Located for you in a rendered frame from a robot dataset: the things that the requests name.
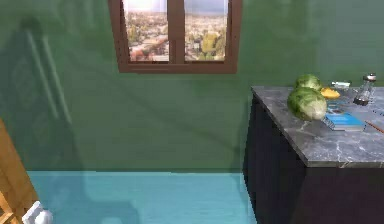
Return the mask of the brown framed window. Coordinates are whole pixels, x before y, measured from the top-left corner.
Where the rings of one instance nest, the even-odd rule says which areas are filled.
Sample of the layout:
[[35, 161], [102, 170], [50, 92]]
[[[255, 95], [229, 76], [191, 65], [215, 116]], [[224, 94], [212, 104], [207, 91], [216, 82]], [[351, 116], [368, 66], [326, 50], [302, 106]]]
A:
[[238, 67], [243, 0], [228, 0], [225, 59], [185, 60], [184, 0], [167, 0], [169, 61], [131, 61], [123, 0], [108, 0], [115, 54], [120, 73], [137, 74], [235, 74]]

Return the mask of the large green lettuce head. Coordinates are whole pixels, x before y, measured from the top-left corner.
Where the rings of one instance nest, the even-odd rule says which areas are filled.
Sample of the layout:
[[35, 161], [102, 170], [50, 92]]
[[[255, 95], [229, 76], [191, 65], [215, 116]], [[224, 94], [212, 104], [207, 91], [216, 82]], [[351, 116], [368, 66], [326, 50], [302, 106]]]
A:
[[327, 102], [317, 90], [309, 87], [294, 89], [287, 98], [290, 112], [305, 121], [322, 120], [327, 111]]

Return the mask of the small green lettuce head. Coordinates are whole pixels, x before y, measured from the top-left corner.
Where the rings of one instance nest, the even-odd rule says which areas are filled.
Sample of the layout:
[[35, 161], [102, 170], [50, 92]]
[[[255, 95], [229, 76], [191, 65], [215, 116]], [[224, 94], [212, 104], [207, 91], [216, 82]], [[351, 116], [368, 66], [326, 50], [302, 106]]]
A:
[[322, 88], [322, 83], [320, 79], [313, 74], [303, 74], [296, 79], [295, 87], [308, 87], [320, 91]]

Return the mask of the black counter with marble top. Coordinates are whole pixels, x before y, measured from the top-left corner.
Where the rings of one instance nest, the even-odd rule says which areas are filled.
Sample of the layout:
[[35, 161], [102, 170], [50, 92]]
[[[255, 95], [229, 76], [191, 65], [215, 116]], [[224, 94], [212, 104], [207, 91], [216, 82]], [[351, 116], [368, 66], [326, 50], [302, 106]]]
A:
[[[257, 224], [384, 224], [384, 134], [301, 121], [288, 87], [251, 91], [243, 174]], [[384, 130], [384, 87], [346, 108]]]

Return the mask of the yellow food piece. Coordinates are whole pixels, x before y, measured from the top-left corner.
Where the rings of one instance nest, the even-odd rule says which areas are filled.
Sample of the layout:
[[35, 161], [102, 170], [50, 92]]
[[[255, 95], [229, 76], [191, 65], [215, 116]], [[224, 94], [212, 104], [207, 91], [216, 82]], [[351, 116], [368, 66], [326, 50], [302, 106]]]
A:
[[322, 88], [320, 93], [326, 98], [326, 99], [337, 99], [340, 97], [340, 93], [336, 90], [333, 90], [329, 87]]

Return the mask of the blue book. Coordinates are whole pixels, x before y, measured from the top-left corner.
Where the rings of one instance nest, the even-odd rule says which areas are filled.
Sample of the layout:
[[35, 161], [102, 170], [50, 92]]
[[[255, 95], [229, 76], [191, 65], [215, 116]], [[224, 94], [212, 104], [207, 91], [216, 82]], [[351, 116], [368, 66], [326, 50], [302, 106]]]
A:
[[363, 131], [365, 123], [340, 104], [328, 104], [322, 122], [332, 131]]

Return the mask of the glass pepper shaker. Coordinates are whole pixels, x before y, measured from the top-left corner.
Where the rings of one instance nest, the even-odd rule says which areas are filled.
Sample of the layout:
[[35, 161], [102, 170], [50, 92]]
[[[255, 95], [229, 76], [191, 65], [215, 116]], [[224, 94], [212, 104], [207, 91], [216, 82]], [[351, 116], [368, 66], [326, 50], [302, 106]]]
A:
[[375, 73], [368, 73], [363, 76], [363, 84], [359, 87], [357, 95], [353, 100], [355, 104], [361, 106], [368, 105], [376, 78], [377, 76]]

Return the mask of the brown pencil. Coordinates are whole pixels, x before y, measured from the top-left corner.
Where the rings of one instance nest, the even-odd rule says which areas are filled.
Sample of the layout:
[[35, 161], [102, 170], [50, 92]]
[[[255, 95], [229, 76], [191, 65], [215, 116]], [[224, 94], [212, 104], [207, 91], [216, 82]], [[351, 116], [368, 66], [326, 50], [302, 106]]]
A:
[[377, 131], [381, 132], [384, 134], [384, 130], [381, 129], [380, 127], [378, 127], [377, 125], [374, 125], [373, 123], [369, 122], [369, 121], [365, 121], [366, 124], [368, 124], [369, 126], [373, 127], [374, 129], [376, 129]]

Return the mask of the white object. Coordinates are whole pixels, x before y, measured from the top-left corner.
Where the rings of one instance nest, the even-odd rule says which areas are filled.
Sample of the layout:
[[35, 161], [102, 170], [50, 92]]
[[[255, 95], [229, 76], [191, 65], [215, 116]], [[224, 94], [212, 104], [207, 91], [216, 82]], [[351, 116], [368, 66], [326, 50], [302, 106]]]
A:
[[53, 224], [53, 214], [36, 201], [22, 216], [23, 224]]

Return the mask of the wooden furniture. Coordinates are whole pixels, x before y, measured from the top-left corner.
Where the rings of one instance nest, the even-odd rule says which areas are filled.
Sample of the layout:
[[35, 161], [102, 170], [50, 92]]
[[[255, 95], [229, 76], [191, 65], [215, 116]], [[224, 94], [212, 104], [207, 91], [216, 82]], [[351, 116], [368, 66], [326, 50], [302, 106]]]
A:
[[38, 195], [0, 119], [0, 224], [22, 224]]

